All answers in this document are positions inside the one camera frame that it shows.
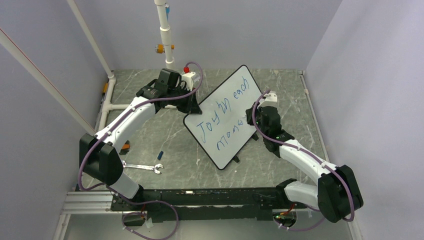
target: white wall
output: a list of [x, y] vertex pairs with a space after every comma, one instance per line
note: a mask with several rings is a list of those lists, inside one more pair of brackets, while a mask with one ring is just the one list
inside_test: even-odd
[[[93, 126], [107, 76], [66, 1], [3, 1], [0, 27]], [[85, 131], [1, 45], [0, 73], [0, 239], [52, 239]]]
[[[153, 0], [77, 0], [114, 69], [159, 69]], [[305, 69], [341, 0], [169, 0], [177, 67]]]
[[353, 168], [364, 239], [424, 239], [424, 1], [343, 0], [306, 69], [330, 160]]

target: gray marble tabletop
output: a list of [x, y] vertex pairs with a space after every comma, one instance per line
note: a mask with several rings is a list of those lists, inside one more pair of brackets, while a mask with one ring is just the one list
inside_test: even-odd
[[[197, 92], [200, 102], [235, 69], [205, 69], [203, 85]], [[278, 97], [278, 112], [284, 130], [319, 157], [324, 158], [317, 128], [305, 95], [298, 71], [295, 69], [251, 69], [253, 78], [262, 91], [271, 89]], [[129, 104], [136, 92], [153, 79], [160, 69], [116, 70], [113, 104]], [[122, 111], [109, 113], [107, 124]], [[128, 164], [163, 164], [162, 174], [153, 171], [125, 168], [126, 174], [145, 189], [198, 189], [198, 188], [251, 188], [275, 187], [295, 178], [313, 184], [308, 177], [290, 162], [267, 151], [259, 136], [250, 139], [238, 153], [239, 163], [232, 161], [224, 170], [212, 163], [203, 149], [183, 125], [185, 114], [176, 109], [161, 109], [134, 132], [130, 151], [121, 155]], [[158, 154], [163, 151], [161, 160]], [[85, 186], [98, 183], [88, 175], [83, 176]]]

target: metal wrench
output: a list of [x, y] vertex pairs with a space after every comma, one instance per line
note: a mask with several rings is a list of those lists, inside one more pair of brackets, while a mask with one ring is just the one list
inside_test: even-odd
[[159, 168], [163, 168], [164, 166], [162, 164], [156, 164], [154, 166], [147, 166], [147, 165], [137, 165], [137, 164], [127, 164], [124, 160], [122, 161], [122, 165], [124, 168], [132, 168], [132, 169], [144, 169], [144, 170], [151, 170], [155, 174], [161, 174], [159, 171]]

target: whiteboard frame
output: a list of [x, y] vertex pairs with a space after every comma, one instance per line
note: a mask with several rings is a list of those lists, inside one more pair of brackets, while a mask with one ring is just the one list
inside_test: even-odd
[[[247, 71], [249, 72], [249, 74], [250, 74], [250, 76], [251, 76], [251, 78], [253, 79], [253, 82], [254, 82], [254, 84], [256, 84], [256, 86], [257, 86], [257, 89], [259, 89], [259, 92], [261, 92], [262, 93], [262, 91], [261, 91], [261, 88], [259, 87], [259, 85], [258, 85], [258, 83], [256, 82], [256, 80], [255, 80], [255, 78], [253, 77], [253, 75], [252, 75], [252, 73], [251, 73], [251, 70], [248, 68], [248, 66], [246, 66], [246, 65], [241, 65], [241, 66], [239, 66], [233, 73], [231, 73], [231, 75], [229, 75], [224, 81], [222, 81], [213, 91], [211, 91], [200, 103], [199, 103], [199, 106], [206, 100], [206, 99], [208, 99], [208, 97], [210, 96], [210, 95], [212, 95], [217, 89], [219, 89], [228, 79], [230, 79], [240, 68], [242, 68], [242, 67], [246, 67], [246, 69], [247, 69]], [[203, 151], [206, 153], [206, 155], [209, 157], [209, 159], [212, 161], [212, 163], [215, 165], [215, 167], [217, 168], [217, 169], [219, 169], [219, 170], [224, 170], [227, 166], [228, 166], [228, 164], [230, 164], [231, 163], [231, 161], [233, 160], [233, 158], [234, 158], [234, 156], [236, 156], [239, 152], [240, 152], [240, 150], [246, 145], [246, 143], [249, 141], [249, 139], [251, 139], [252, 138], [252, 136], [253, 136], [253, 134], [255, 134], [257, 131], [255, 130], [253, 133], [252, 133], [252, 135], [246, 140], [246, 142], [244, 142], [243, 143], [243, 145], [241, 146], [241, 148], [234, 154], [234, 156], [232, 156], [231, 157], [231, 159], [230, 159], [230, 161], [228, 161], [228, 163], [223, 167], [223, 168], [219, 168], [218, 166], [217, 166], [217, 164], [214, 162], [214, 160], [211, 158], [211, 156], [209, 155], [209, 153], [203, 148], [203, 146], [200, 144], [200, 142], [198, 141], [198, 139], [195, 137], [195, 135], [192, 133], [192, 131], [190, 131], [190, 129], [187, 127], [187, 125], [186, 125], [186, 117], [188, 116], [189, 114], [187, 114], [187, 115], [185, 115], [184, 116], [184, 118], [182, 119], [182, 124], [184, 124], [184, 127], [188, 130], [188, 132], [193, 136], [193, 138], [196, 140], [196, 142], [197, 142], [197, 144], [201, 147], [201, 149], [203, 149]]]

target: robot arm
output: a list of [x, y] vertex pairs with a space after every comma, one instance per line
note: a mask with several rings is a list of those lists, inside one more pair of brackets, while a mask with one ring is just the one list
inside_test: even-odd
[[[193, 89], [192, 79], [196, 79], [195, 75], [194, 72], [189, 72], [181, 76], [176, 71], [162, 69], [158, 79], [154, 79], [141, 88], [128, 108], [113, 122], [94, 136], [85, 134], [79, 141], [80, 166], [92, 146], [99, 140], [101, 142], [89, 155], [83, 171], [133, 202], [142, 202], [143, 187], [124, 173], [117, 150], [123, 147], [140, 126], [166, 105], [176, 106], [180, 112], [186, 114], [202, 114], [195, 94], [180, 99], [172, 98], [188, 94]], [[161, 98], [169, 100], [140, 105], [143, 102]]]
[[[261, 99], [255, 109], [255, 122], [266, 136], [287, 144], [279, 144], [264, 138], [266, 149], [295, 165], [316, 184], [309, 185], [293, 178], [288, 179], [277, 186], [282, 198], [319, 209], [324, 217], [333, 223], [349, 215], [351, 209], [348, 194], [338, 178], [330, 170], [324, 168], [326, 166], [340, 175], [347, 184], [354, 209], [362, 207], [364, 202], [352, 169], [346, 165], [338, 167], [312, 153], [322, 162], [320, 164], [305, 151], [301, 151], [300, 149], [306, 150], [306, 148], [282, 129], [281, 117], [275, 107], [277, 103], [275, 92], [270, 92], [264, 97], [265, 99]], [[249, 125], [253, 125], [252, 112], [253, 107], [246, 110]]]

